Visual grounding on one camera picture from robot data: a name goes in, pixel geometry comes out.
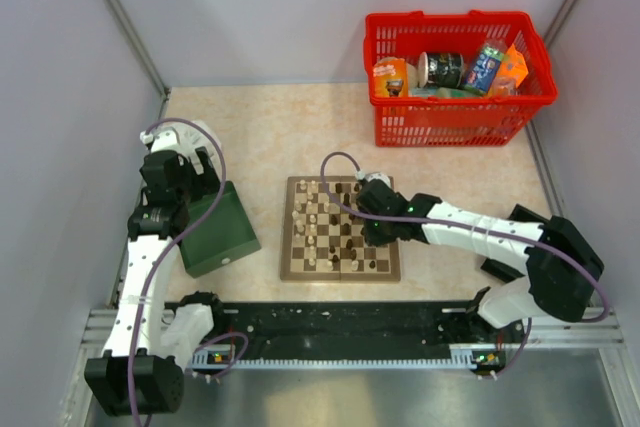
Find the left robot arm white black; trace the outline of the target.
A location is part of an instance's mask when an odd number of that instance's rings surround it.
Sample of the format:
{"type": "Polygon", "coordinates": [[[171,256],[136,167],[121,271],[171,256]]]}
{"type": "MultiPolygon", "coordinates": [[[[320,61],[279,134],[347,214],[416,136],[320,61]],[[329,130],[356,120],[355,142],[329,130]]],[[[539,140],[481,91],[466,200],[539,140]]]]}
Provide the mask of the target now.
{"type": "Polygon", "coordinates": [[[196,220],[189,207],[210,195],[220,202],[226,165],[218,138],[202,121],[160,120],[140,135],[148,152],[144,186],[128,219],[127,269],[116,318],[101,354],[87,360],[84,378],[103,411],[147,426],[175,412],[193,354],[226,334],[225,317],[211,297],[195,294],[162,325],[172,270],[182,265],[180,245],[214,211],[196,220]]]}

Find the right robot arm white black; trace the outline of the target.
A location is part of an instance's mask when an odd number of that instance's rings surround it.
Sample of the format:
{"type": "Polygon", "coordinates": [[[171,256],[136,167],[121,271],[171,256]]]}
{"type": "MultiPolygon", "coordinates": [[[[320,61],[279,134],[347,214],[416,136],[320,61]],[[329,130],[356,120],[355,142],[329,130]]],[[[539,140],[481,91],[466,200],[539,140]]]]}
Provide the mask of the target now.
{"type": "Polygon", "coordinates": [[[487,343],[516,320],[551,316],[584,321],[604,265],[568,219],[544,219],[516,207],[507,219],[476,214],[437,196],[411,199],[380,175],[360,179],[356,195],[371,246],[396,240],[456,247],[497,267],[498,288],[477,294],[467,317],[469,335],[487,343]]]}

